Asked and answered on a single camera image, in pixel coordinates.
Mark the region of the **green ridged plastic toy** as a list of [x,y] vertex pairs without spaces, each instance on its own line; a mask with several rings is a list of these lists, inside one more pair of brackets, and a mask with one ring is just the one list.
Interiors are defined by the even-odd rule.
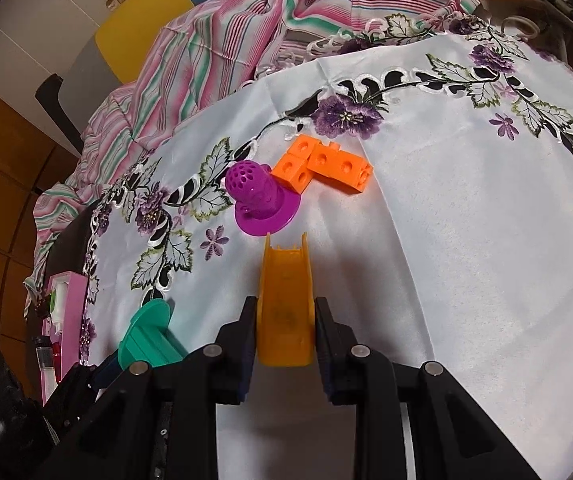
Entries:
[[172,308],[164,299],[155,298],[134,313],[117,349],[122,370],[135,362],[161,367],[181,362],[188,354],[169,333]]

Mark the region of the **orange plastic scoop toy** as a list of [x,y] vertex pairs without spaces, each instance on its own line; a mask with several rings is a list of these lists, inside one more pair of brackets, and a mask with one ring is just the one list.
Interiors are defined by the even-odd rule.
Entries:
[[298,246],[265,240],[256,324],[257,356],[271,367],[305,367],[315,353],[315,300],[308,237]]

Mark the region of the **red metallic cylinder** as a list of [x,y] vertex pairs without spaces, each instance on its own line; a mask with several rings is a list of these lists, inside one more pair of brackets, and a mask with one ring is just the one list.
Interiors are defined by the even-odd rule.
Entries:
[[61,373],[61,346],[58,342],[52,342],[51,344],[52,350],[52,361],[53,367],[55,371],[60,374]]

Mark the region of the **pink rimmed white tray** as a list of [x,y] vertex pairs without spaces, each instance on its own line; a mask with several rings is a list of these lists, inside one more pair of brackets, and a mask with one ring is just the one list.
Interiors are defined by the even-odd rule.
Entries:
[[[61,333],[53,331],[50,320],[50,295],[53,285],[57,282],[66,282],[68,284],[65,318]],[[87,278],[75,272],[63,272],[49,278],[47,287],[48,313],[47,317],[42,321],[40,336],[49,336],[52,342],[60,344],[61,373],[58,374],[54,367],[48,370],[39,370],[42,404],[47,403],[61,379],[79,360],[82,311],[86,303],[87,286]]]

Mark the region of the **white green plug adapter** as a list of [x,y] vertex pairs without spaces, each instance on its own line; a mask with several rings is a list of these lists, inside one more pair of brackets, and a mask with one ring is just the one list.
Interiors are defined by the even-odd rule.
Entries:
[[50,299],[50,320],[55,333],[61,333],[64,325],[68,284],[57,282],[53,285]]

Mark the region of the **purple perforated plastic toy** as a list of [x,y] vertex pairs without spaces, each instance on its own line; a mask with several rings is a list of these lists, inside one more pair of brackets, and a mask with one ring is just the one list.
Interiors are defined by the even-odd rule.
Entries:
[[251,236],[281,231],[295,218],[301,203],[300,195],[280,184],[268,165],[254,160],[233,164],[224,187],[234,202],[236,224]]

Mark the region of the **white floral tablecloth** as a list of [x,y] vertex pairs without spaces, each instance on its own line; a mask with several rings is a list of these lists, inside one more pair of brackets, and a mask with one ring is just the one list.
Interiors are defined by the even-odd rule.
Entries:
[[193,112],[184,53],[165,38],[94,118],[136,154],[92,218],[81,361],[155,297],[188,350],[238,315],[264,242],[224,174],[308,133],[374,174],[356,194],[309,185],[274,244],[308,240],[315,293],[359,340],[442,362],[541,478],[573,478],[573,71],[484,27],[319,58]]

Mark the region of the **orange connecting cubes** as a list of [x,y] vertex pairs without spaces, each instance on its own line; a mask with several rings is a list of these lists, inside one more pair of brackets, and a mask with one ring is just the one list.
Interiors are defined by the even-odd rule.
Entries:
[[271,169],[271,174],[280,185],[299,195],[315,178],[361,193],[372,177],[373,167],[362,156],[342,150],[338,143],[324,144],[301,134]]

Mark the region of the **multicolour sofa backrest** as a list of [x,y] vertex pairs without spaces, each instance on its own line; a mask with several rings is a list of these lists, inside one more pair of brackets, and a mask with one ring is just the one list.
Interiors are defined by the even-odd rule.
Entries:
[[44,80],[35,98],[82,152],[81,133],[113,90],[137,79],[157,32],[207,0],[126,0],[99,27],[63,76]]

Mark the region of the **striped pink blanket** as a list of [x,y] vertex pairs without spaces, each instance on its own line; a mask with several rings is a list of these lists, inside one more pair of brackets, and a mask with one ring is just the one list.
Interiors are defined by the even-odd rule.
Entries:
[[142,67],[106,93],[84,123],[74,172],[36,203],[34,270],[29,299],[44,290],[47,258],[78,214],[123,177],[146,151],[174,135],[183,120],[230,96],[264,68],[339,32],[357,35],[372,18],[408,18],[413,40],[443,29],[448,18],[473,13],[479,0],[206,0],[164,20]]

